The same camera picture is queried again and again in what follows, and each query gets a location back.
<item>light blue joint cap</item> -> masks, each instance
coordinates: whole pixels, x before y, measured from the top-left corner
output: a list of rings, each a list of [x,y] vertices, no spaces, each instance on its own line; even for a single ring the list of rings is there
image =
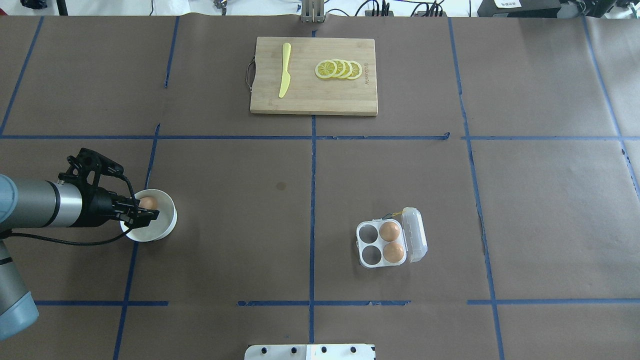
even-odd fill
[[[0,174],[0,223],[5,221],[18,203],[18,188],[9,177]]]
[[[31,292],[24,294],[4,314],[0,315],[0,341],[8,339],[31,326],[38,319],[38,308]]]

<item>white mounting plate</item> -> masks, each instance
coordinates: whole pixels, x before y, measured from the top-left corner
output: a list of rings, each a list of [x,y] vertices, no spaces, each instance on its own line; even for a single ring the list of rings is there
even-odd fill
[[[375,360],[376,346],[368,344],[252,345],[244,360]]]

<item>knife handle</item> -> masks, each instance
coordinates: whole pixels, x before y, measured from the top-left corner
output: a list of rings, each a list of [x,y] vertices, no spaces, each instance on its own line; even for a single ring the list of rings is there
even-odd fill
[[[291,56],[291,44],[282,44],[282,72],[289,72],[289,57]]]

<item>plastic egg container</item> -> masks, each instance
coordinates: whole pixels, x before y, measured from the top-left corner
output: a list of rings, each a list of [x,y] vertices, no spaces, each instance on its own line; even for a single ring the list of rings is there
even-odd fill
[[[422,215],[405,208],[402,224],[394,219],[361,222],[356,228],[360,264],[366,268],[402,265],[420,261],[427,253],[427,236]]]

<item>egg holder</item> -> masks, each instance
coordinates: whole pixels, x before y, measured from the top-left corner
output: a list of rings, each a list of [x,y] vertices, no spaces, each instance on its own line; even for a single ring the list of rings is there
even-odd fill
[[[400,227],[400,233],[394,241],[386,241],[380,236],[380,227],[386,222],[393,222]],[[360,237],[360,230],[365,226],[372,226],[376,230],[377,238],[372,243],[367,243]],[[404,250],[402,259],[397,263],[392,263],[384,257],[384,248],[393,243],[400,244]],[[360,264],[366,268],[398,266],[402,265],[407,258],[409,258],[409,262],[411,263],[420,261],[427,253],[427,236],[424,232],[424,225],[422,223],[422,215],[420,214],[420,211],[416,208],[404,208],[402,212],[402,224],[394,219],[377,219],[361,222],[356,228],[356,246],[358,247]],[[375,251],[377,249],[380,253],[379,262],[369,264],[365,261],[363,252],[369,247],[374,247],[374,249],[371,250]]]

